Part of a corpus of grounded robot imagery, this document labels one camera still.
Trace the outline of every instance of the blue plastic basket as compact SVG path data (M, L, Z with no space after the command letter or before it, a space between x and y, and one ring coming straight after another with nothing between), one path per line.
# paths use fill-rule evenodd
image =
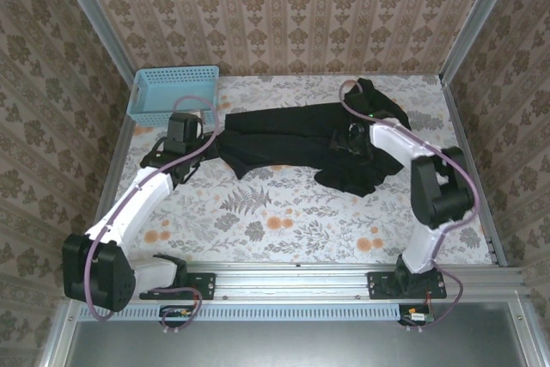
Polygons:
M196 95L217 104L217 66L141 69L136 73L126 112L141 126L168 127L174 103ZM178 112L201 112L205 131L214 129L214 114L202 102L185 100Z

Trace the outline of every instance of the black clothing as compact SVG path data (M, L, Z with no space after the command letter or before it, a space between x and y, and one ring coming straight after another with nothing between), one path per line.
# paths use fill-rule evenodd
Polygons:
M363 93L356 86L345 94L350 107L367 115L385 113L411 129L399 105L376 90L372 81L359 79L359 83ZM234 113L226 116L217 146L238 179L269 165L308 166L321 170L315 175L321 185L363 197L403 167L374 147L369 157L330 148L335 131L347 134L358 121L340 103Z

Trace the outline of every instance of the gray panel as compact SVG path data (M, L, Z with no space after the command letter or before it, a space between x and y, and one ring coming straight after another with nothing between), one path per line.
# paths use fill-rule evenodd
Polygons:
M389 321L193 323L163 333L154 322L81 322L69 366L521 367L508 305L461 304L433 329Z

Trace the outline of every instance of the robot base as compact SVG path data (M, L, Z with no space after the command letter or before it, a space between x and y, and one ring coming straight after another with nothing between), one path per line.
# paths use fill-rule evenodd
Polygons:
M154 255L156 258L172 261L177 265L174 282L167 289L193 287L200 291L203 300L213 300L216 290L216 274L213 272L187 272L187 263L179 258L165 254ZM139 295L140 300L193 300L191 292L152 292L146 291Z
M432 299L447 298L443 275L435 268L422 274L412 274L401 255L393 272L367 273L371 300L425 299L426 292Z

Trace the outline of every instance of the wire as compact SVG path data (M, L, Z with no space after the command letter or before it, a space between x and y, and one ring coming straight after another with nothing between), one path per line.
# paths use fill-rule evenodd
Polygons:
M177 333L179 330L181 330L182 328L185 328L187 327L189 324L191 324L191 322L194 320L194 318L197 316L197 314L199 313L200 311L200 308L203 306L203 295L200 293L199 290L195 289L195 288L192 288L192 287L179 287L179 288L155 288L154 290L151 290L152 292L164 292L164 293L170 293L170 292L192 292L193 293L193 298L197 297L199 300L196 304L196 307L195 307L195 310L191 313L191 315L189 315L189 318L187 319L187 321L185 321L183 324L181 324L179 327L169 327L167 324L166 324L166 317L168 316L168 314L172 314L176 311L178 311L178 309L173 309L173 310L169 310L169 311L165 311L164 314L162 315L162 319L161 319L161 324L162 326L164 327L164 333L168 332L168 331L173 331L175 333Z
M417 328L417 329L424 329L436 326L439 322L443 321L443 319L450 314L450 312L455 308L455 306L458 304L459 301L461 301L462 294L464 293L464 284L458 277L456 277L455 274L451 274L450 272L443 270L442 267L440 267L435 261L433 262L433 266L443 275L453 279L458 284L458 294L456 294L455 300L450 304L450 306L447 308L447 310L436 320L430 323L424 324L424 326L419 326L416 322L408 320L407 318L403 318L406 322L411 324L411 327Z
M91 292L91 289L90 289L90 275L91 275L91 269L92 269L92 261L94 259L95 250L97 249L98 245L100 244L101 238L109 231L110 227L113 225L114 220L124 210L124 208L128 205L128 203L133 198L133 196L136 193L138 193L138 191L140 191L142 189L143 185L145 185L147 182L152 180L155 176L163 173L167 169L170 169L175 165L178 165L182 162L185 162L185 161L187 161L191 158L194 158L195 156L197 156L200 153L207 150L208 147L214 142L214 139L216 139L216 136L219 134L220 120L217 117L216 109L206 99L201 98L199 96L194 96L194 95L182 96L180 99L178 99L174 103L173 110L175 111L182 101L185 101L185 100L188 100L188 99L193 99L193 100L196 100L196 101L200 101L200 102L204 103L205 105L207 105L208 108L212 111L212 113L214 115L214 120L215 120L214 132L212 133L212 135L210 136L208 141L206 141L206 143L203 146L201 146L200 148L198 148L197 150L193 151L190 154L182 156L181 158L178 158L178 159L176 159L172 162L167 163L163 167L153 171L151 174L147 175L145 178L143 178L141 181L139 181L139 183L136 186L133 187L133 189L128 193L128 195L126 195L126 197L124 197L122 199L119 206L114 210L111 217L109 217L109 219L105 223L105 226L101 229L100 233L97 235L97 237L92 242L92 245L89 248L88 255L86 256L86 262L85 262L85 265L84 265L84 296L86 297L86 305L88 306L88 310L89 310L90 314L97 321L107 321L114 314L114 312L111 311L108 315L102 316L95 310L94 302L92 300L92 292Z
M430 292L428 291L427 288L426 288L426 294L428 295L428 310L429 310L430 313L435 317L435 316L436 316L436 313L435 313L435 311L433 310L433 306L431 305L431 294L430 294Z
M417 144L420 144L422 145L423 147L425 147L426 149L430 150L431 152L433 152L435 155L439 156L441 159L443 159L448 165L450 165L451 167L453 167L461 176L462 178L464 178L464 180L467 182L467 184L470 186L470 189L472 190L472 194L474 195L474 208L472 210L472 213L471 215L467 216L465 219L461 220L461 221L457 221L455 223L452 223L451 225L449 225L448 227L446 227L443 231L442 231L442 236L439 238L439 241L437 242L437 245L436 247L434 248L434 251L433 251L433 254L431 255L431 264L434 266L434 268L436 268L441 274L453 279L457 284L458 284L458 294L456 295L455 297L455 300L452 302L452 304L450 305L450 307L447 309L447 311L445 311L441 317L439 317L437 320L434 320L433 322L429 323L429 324L425 324L424 326L420 327L418 326L415 322L413 321L410 321L406 318L403 318L403 320L406 320L407 322L409 322L410 324L412 324L414 327L416 328L427 328L427 327L432 327L432 326L435 326L437 325L439 322L441 322L447 315L449 315L449 313L453 310L453 308L458 304L458 302L460 301L461 297L462 297L462 293L464 292L464 285L462 284L462 281L460 279L458 279L458 277L456 277L454 274L451 274L450 272L446 271L446 270L443 270L437 263L436 263L436 257L437 257L437 253L439 252L439 249L441 248L442 244L443 244L443 240L445 238L445 235L448 234L450 231L452 231L453 229L457 229L457 228L460 228L462 225L466 225L467 223L471 223L475 217L478 215L479 211L480 211L480 195L478 193L478 190L477 188L475 187L475 184L474 182L472 181L472 179L470 178L470 176L468 175L468 173L458 164L456 163L455 161L453 161L452 159L450 159L448 156L446 156L440 149L434 147L433 145L431 145L430 143L426 142L424 139L416 136L414 133L412 133L411 131L409 131L408 129L405 128L405 126L401 125L401 124L394 124L394 123L391 123L391 122L387 122L386 120L384 119L378 119L378 118L373 118L373 117L370 117L370 116L367 116L367 115L363 115L362 113L359 113L357 111L355 111L354 109L352 109L351 107L349 107L347 105L347 103L345 103L345 100L344 100L344 86L347 84L347 83L351 83L353 82L354 85L356 85L359 89L359 91L361 93L363 93L363 87L361 86L361 83L359 83L359 81L356 81L354 79L348 79L346 81L344 81L341 85L340 85L340 89L339 89L339 92L338 92L338 97L339 97L339 100L340 100L340 103L342 104L342 106L345 108L345 110L349 113L351 113L352 115L355 115L357 116L358 118L361 118L361 119L365 119L365 120L368 120L372 123L375 123L375 124L380 124L380 125L385 125L385 126L388 126L388 127L391 127L391 128L394 128L395 130L397 130L398 132L400 132L401 134L405 135L406 137L410 138L412 141L416 142Z
M429 300L431 300L430 299L430 292L426 288L426 298L425 298L424 302L421 305L419 305L418 307L412 307L412 308L408 309L407 311L402 312L401 315L410 314L412 310L413 311L420 311L423 307L426 306L426 304L430 307L431 303L430 303Z

